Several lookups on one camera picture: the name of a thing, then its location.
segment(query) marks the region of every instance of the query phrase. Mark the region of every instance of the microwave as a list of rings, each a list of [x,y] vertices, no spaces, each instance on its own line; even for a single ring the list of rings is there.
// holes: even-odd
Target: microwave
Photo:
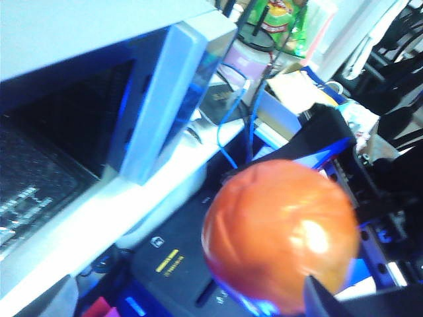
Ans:
[[[4,0],[0,254],[171,157],[235,35],[204,0]]]

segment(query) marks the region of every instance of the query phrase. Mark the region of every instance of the blue cable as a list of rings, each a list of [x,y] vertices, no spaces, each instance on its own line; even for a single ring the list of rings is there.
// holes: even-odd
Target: blue cable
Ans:
[[[263,90],[266,87],[266,81],[262,81],[262,84],[257,90],[257,98],[254,102],[254,106],[252,107],[251,117],[250,117],[250,128],[249,128],[249,146],[252,148],[252,143],[254,140],[254,121],[257,117],[258,107],[260,106],[260,101],[262,99]]]
[[[236,71],[243,79],[245,79],[245,80],[247,80],[248,78],[247,78],[247,76],[246,75],[244,75],[243,74],[243,72],[242,71],[240,71],[239,69],[237,69],[235,66],[232,66],[232,65],[230,65],[230,64],[226,64],[226,63],[222,63],[222,64],[220,64],[220,65],[222,65],[222,66],[226,66],[226,67],[228,67],[228,68],[230,68],[230,69],[232,69],[232,70],[234,70],[234,71]]]
[[[248,89],[245,88],[245,86],[242,88],[242,90],[241,90],[240,94],[238,95],[237,99],[235,99],[234,103],[232,104],[232,107],[228,110],[228,112],[226,113],[226,115],[224,115],[224,117],[222,118],[222,120],[220,121],[220,123],[219,123],[219,125],[217,127],[217,145],[219,146],[220,151],[222,152],[222,154],[229,161],[229,163],[231,163],[231,165],[232,165],[232,167],[234,169],[238,168],[238,165],[237,165],[237,163],[235,163],[235,161],[233,160],[233,158],[231,157],[231,155],[229,155],[229,153],[225,150],[225,148],[220,143],[220,140],[219,140],[219,132],[220,132],[220,129],[221,129],[222,125],[229,119],[229,116],[232,114],[232,112],[235,111],[235,109],[237,108],[237,106],[241,102],[241,99],[244,97],[244,94],[246,93],[247,90]]]
[[[233,160],[233,158],[231,157],[231,155],[229,155],[229,153],[225,150],[225,148],[220,143],[219,133],[220,133],[220,129],[221,129],[222,125],[229,119],[229,117],[231,116],[231,114],[235,111],[235,109],[237,108],[237,106],[241,102],[241,100],[244,97],[245,93],[248,91],[248,89],[250,87],[250,81],[247,78],[247,76],[244,75],[243,72],[240,71],[239,69],[237,69],[236,67],[234,67],[234,66],[232,66],[230,64],[226,64],[226,63],[222,63],[221,65],[234,70],[236,73],[238,73],[245,80],[244,86],[241,89],[241,92],[239,93],[238,97],[235,99],[234,103],[232,104],[232,107],[224,115],[224,117],[222,118],[222,120],[220,121],[220,123],[219,123],[219,125],[217,127],[217,146],[219,147],[220,151],[225,156],[225,158],[229,161],[229,163],[231,163],[231,166],[234,169],[236,169],[236,168],[238,168],[238,165],[237,165],[237,163],[235,163],[235,161]]]

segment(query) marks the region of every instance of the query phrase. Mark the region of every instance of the shelf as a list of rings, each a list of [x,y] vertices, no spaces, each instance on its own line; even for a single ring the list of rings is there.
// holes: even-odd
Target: shelf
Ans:
[[[117,177],[63,210],[1,262],[0,311],[15,315],[67,274],[77,275],[218,152],[217,127],[196,124],[203,144],[185,133],[172,158],[144,186]],[[227,144],[243,128],[225,124]]]

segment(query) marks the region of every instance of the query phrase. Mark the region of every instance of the tomato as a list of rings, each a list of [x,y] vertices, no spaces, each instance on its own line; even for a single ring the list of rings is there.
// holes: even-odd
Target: tomato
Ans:
[[[257,309],[304,311],[303,283],[330,292],[357,255],[357,220],[340,186],[289,160],[269,160],[232,177],[206,215],[202,246],[213,276]]]

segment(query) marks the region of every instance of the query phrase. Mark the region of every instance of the white cloth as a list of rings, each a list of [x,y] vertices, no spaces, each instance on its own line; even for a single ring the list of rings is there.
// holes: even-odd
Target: white cloth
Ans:
[[[405,8],[407,3],[408,0],[396,1],[358,44],[342,71],[344,78],[352,80],[361,74],[364,64],[370,56],[371,49],[380,42],[392,21]]]

